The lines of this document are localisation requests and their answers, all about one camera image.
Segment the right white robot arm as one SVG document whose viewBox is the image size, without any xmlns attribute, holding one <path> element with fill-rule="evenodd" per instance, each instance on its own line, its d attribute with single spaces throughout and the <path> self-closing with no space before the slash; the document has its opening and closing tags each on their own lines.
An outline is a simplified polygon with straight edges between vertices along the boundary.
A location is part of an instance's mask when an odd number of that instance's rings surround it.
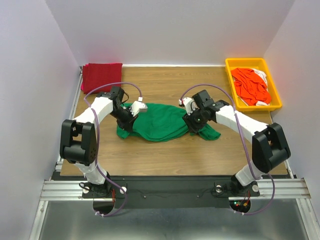
<svg viewBox="0 0 320 240">
<path fill-rule="evenodd" d="M 182 117 L 190 133 L 197 134 L 209 121 L 224 125 L 240 135 L 244 144 L 249 141 L 251 153 L 246 153 L 247 165 L 231 178 L 235 194 L 246 191 L 275 167 L 291 157 L 284 130 L 278 123 L 257 121 L 237 110 L 224 100 L 214 101 L 206 90 L 179 100 L 186 110 Z"/>
</svg>

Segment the green t shirt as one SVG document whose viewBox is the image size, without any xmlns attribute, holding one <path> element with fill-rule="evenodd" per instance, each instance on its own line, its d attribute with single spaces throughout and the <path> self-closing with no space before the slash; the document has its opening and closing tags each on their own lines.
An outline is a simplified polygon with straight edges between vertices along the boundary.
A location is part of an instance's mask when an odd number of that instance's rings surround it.
<svg viewBox="0 0 320 240">
<path fill-rule="evenodd" d="M 138 114 L 132 132 L 116 128 L 121 139 L 139 137 L 150 142 L 168 142 L 189 133 L 182 108 L 160 103 L 147 103 L 147 111 Z"/>
</svg>

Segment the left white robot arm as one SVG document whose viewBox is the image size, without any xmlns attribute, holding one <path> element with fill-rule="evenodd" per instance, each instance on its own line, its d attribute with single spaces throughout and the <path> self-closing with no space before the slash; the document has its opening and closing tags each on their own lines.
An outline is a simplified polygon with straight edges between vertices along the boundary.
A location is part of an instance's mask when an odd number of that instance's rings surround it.
<svg viewBox="0 0 320 240">
<path fill-rule="evenodd" d="M 120 129 L 132 132 L 139 112 L 147 109 L 141 95 L 125 107 L 126 95 L 120 86 L 112 86 L 109 92 L 99 92 L 82 114 L 62 122 L 59 154 L 77 166 L 87 179 L 79 185 L 83 194 L 106 198 L 114 193 L 109 173 L 98 162 L 100 123 L 111 115 Z"/>
</svg>

